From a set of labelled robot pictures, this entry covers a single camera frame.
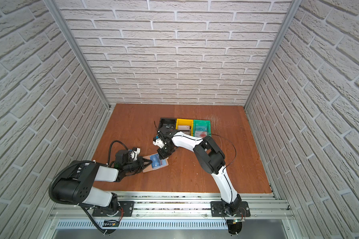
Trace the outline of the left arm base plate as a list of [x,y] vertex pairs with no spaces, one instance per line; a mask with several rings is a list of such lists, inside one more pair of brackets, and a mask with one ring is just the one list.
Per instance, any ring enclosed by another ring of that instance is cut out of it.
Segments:
[[118,201],[115,206],[111,203],[108,207],[95,207],[92,216],[94,217],[131,217],[134,210],[134,201]]

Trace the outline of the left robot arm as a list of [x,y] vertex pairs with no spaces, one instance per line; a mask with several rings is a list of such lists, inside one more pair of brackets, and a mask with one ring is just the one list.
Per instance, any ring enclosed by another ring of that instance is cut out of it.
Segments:
[[94,208],[113,216],[123,212],[117,194],[94,187],[94,182],[120,182],[124,177],[141,173],[152,163],[149,158],[139,156],[138,148],[120,150],[115,160],[106,164],[74,161],[55,176],[48,194],[56,203]]

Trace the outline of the blue VIP card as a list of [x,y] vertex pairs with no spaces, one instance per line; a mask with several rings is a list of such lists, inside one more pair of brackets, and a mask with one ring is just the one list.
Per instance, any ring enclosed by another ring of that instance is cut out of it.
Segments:
[[163,165],[158,154],[150,155],[150,160],[152,161],[151,166],[153,169],[159,168]]

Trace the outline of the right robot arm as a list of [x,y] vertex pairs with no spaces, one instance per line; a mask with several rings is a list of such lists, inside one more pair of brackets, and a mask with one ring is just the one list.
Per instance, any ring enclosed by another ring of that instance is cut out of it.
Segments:
[[159,129],[153,144],[159,147],[157,152],[160,159],[169,157],[178,147],[192,151],[202,169],[212,176],[220,191],[222,213],[235,216],[241,197],[229,179],[225,155],[211,136],[194,137],[176,129]]

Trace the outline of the tan leather card holder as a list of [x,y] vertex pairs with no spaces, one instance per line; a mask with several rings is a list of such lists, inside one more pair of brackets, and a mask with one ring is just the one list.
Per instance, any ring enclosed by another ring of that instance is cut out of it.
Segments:
[[143,170],[144,173],[154,171],[154,170],[158,170],[158,169],[161,169],[161,168],[166,167],[166,166],[169,165],[168,158],[160,159],[160,156],[159,156],[158,153],[148,155],[148,156],[144,156],[143,159],[150,160],[152,162],[149,166],[147,166]]

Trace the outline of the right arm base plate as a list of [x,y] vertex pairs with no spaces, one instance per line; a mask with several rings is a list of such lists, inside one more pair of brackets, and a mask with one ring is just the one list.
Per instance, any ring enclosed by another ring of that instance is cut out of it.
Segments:
[[241,201],[238,206],[231,206],[222,201],[212,201],[210,203],[212,217],[250,217],[250,209],[246,201]]

